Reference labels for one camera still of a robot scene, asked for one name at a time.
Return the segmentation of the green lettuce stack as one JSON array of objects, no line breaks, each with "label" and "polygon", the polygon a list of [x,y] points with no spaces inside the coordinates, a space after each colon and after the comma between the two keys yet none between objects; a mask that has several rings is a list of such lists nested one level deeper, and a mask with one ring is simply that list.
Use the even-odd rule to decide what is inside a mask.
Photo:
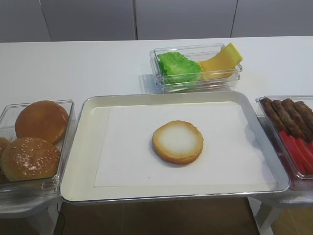
[{"label": "green lettuce stack", "polygon": [[159,54],[158,63],[164,76],[165,84],[189,83],[200,80],[202,68],[179,52]]}]

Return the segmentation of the clear lettuce cheese container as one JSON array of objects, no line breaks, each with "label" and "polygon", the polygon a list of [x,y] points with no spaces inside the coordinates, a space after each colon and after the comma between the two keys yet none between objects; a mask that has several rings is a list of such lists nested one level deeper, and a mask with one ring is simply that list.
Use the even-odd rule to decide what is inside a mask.
[{"label": "clear lettuce cheese container", "polygon": [[156,48],[150,51],[154,83],[163,93],[234,86],[243,68],[232,43]]}]

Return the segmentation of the bottom bun half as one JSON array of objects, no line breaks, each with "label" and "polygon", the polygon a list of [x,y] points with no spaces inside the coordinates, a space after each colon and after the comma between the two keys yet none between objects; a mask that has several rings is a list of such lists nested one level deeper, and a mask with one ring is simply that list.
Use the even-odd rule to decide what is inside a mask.
[{"label": "bottom bun half", "polygon": [[203,150],[203,136],[191,123],[171,121],[154,131],[152,144],[166,162],[185,165],[195,161]]}]

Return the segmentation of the silver metal tray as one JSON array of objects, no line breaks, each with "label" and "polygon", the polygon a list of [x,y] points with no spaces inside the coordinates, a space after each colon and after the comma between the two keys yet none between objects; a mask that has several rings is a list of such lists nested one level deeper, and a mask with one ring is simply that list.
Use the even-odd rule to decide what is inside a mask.
[{"label": "silver metal tray", "polygon": [[[246,120],[275,178],[274,184],[186,185],[186,186],[96,186],[94,184],[111,108],[145,105],[234,102]],[[60,186],[61,196],[70,202],[169,200],[172,198],[246,195],[281,192],[289,177],[267,138],[250,101],[240,92],[141,94],[96,96],[85,101]]]}]

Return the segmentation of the yellow cheese slices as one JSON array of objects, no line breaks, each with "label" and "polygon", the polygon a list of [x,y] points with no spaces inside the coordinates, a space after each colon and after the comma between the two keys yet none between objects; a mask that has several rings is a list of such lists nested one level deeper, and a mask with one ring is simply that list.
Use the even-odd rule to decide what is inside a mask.
[{"label": "yellow cheese slices", "polygon": [[236,66],[243,60],[241,54],[232,43],[223,47],[214,57],[200,61],[198,64],[202,68],[202,80],[214,80],[230,77]]}]

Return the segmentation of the white paper sheet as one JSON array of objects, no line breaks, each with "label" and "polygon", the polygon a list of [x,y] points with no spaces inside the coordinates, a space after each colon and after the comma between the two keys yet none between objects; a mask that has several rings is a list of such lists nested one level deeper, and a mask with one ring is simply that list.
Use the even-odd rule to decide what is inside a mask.
[{"label": "white paper sheet", "polygon": [[[164,124],[193,124],[204,143],[188,165],[163,161],[152,135]],[[145,105],[111,108],[95,178],[96,186],[274,184],[254,133],[239,104]]]}]

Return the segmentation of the plain brown bun top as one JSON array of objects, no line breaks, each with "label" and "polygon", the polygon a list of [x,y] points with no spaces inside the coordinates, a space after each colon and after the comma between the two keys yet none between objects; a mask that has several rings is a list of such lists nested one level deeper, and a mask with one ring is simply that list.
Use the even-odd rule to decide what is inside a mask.
[{"label": "plain brown bun top", "polygon": [[18,138],[40,138],[58,144],[64,137],[69,115],[65,108],[53,101],[43,100],[24,108],[15,122]]}]

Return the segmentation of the brown meat patty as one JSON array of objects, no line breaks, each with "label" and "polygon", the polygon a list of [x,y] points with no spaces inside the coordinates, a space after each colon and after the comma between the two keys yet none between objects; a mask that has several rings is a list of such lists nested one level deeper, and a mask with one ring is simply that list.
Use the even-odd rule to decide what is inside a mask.
[{"label": "brown meat patty", "polygon": [[313,111],[303,101],[297,101],[294,103],[299,115],[302,117],[307,126],[313,130]]},{"label": "brown meat patty", "polygon": [[282,123],[280,117],[275,112],[274,108],[272,107],[272,101],[269,98],[263,98],[260,100],[260,103],[263,107],[263,110],[265,114],[268,116],[268,118],[271,120],[273,126],[276,128],[278,132],[285,131],[287,132],[286,127]]},{"label": "brown meat patty", "polygon": [[305,136],[304,139],[307,142],[310,142],[313,140],[313,132],[309,128],[309,126],[305,123],[301,115],[297,112],[294,102],[287,98],[282,101],[282,105],[284,109],[288,112],[291,119],[296,123],[296,125],[300,128],[303,135]]},{"label": "brown meat patty", "polygon": [[300,128],[296,125],[296,123],[291,119],[288,112],[284,109],[282,105],[282,101],[274,100],[272,101],[272,107],[274,108],[275,112],[280,117],[282,123],[287,129],[287,132],[291,134],[295,138],[302,138],[304,139],[304,135]]}]

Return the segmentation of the clear bun container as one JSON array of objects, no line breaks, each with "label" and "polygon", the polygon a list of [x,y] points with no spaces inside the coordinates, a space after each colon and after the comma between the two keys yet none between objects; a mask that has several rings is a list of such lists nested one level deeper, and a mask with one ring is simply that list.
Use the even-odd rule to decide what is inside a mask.
[{"label": "clear bun container", "polygon": [[[75,124],[74,103],[72,100],[53,101],[61,105],[69,115],[67,129],[63,139],[58,144],[53,144],[60,150],[59,164],[57,172],[52,178],[34,179],[26,181],[9,181],[0,169],[0,194],[5,197],[10,194],[32,195],[50,194],[58,190],[61,181],[68,152],[73,139],[73,128]],[[19,139],[15,132],[15,122],[20,112],[32,103],[10,104],[7,105],[0,115],[0,137],[8,139],[10,142]]]}]

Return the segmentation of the sesame bun right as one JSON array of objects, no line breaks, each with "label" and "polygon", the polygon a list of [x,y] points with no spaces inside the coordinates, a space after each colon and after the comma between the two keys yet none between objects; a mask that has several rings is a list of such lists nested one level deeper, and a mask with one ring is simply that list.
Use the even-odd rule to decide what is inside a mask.
[{"label": "sesame bun right", "polygon": [[60,150],[39,138],[19,138],[9,143],[0,157],[0,167],[11,181],[52,178],[59,164]]}]

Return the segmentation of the sesame bun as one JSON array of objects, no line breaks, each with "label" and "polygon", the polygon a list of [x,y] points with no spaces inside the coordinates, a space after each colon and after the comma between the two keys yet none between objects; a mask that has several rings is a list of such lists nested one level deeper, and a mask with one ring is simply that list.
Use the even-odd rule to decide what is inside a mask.
[{"label": "sesame bun", "polygon": [[0,156],[2,155],[3,151],[9,143],[10,141],[8,139],[0,137]]},{"label": "sesame bun", "polygon": [[19,138],[9,143],[0,157],[0,167],[11,181],[52,178],[59,164],[60,150],[39,138]]}]

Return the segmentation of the clear patty tomato container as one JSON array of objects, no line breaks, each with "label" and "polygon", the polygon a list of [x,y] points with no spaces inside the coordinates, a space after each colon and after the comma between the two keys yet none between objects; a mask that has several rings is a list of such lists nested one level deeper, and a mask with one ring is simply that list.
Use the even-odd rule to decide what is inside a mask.
[{"label": "clear patty tomato container", "polygon": [[270,118],[267,116],[266,112],[263,109],[263,106],[261,104],[261,100],[266,98],[260,97],[256,98],[255,102],[258,104],[258,108],[256,111],[257,117],[259,119],[259,122],[264,129],[269,141],[271,142],[278,159],[282,163],[282,166],[284,167],[289,180],[290,180],[290,190],[294,191],[309,191],[313,189],[313,179],[310,177],[302,178],[303,175],[301,175],[298,172],[298,169],[296,168],[295,163],[291,159],[291,156],[289,152],[287,151],[285,144],[283,143],[279,132],[275,128],[274,124],[270,120]]}]

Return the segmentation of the red tomato slice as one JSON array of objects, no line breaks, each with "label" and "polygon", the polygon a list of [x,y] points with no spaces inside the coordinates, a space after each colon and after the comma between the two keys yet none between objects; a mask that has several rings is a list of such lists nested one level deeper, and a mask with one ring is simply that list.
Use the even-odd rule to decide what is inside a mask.
[{"label": "red tomato slice", "polygon": [[302,154],[302,164],[307,172],[307,174],[313,173],[313,154],[310,151],[310,149],[307,147],[307,143],[301,139],[297,138],[295,140],[298,148],[300,149],[300,152]]},{"label": "red tomato slice", "polygon": [[301,158],[302,154],[300,152],[300,149],[296,145],[296,142],[295,142],[293,136],[288,135],[285,131],[280,131],[279,135],[280,135],[286,149],[288,150],[290,156],[292,157],[296,167],[298,168],[298,171],[304,175],[306,173],[306,171],[305,171],[305,168],[304,168],[302,161],[301,161],[302,160],[302,158]]},{"label": "red tomato slice", "polygon": [[313,141],[307,144],[308,149],[313,154]]},{"label": "red tomato slice", "polygon": [[306,142],[301,138],[295,139],[293,136],[287,136],[291,151],[291,157],[294,160],[298,171],[303,175],[313,174],[313,154],[307,147]]}]

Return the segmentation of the sesame bun left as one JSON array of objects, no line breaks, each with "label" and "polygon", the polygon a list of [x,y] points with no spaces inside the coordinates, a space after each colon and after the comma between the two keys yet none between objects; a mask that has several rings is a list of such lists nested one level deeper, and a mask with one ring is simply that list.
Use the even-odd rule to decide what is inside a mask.
[{"label": "sesame bun left", "polygon": [[0,137],[0,156],[2,155],[3,151],[9,143],[10,141],[8,139]]}]

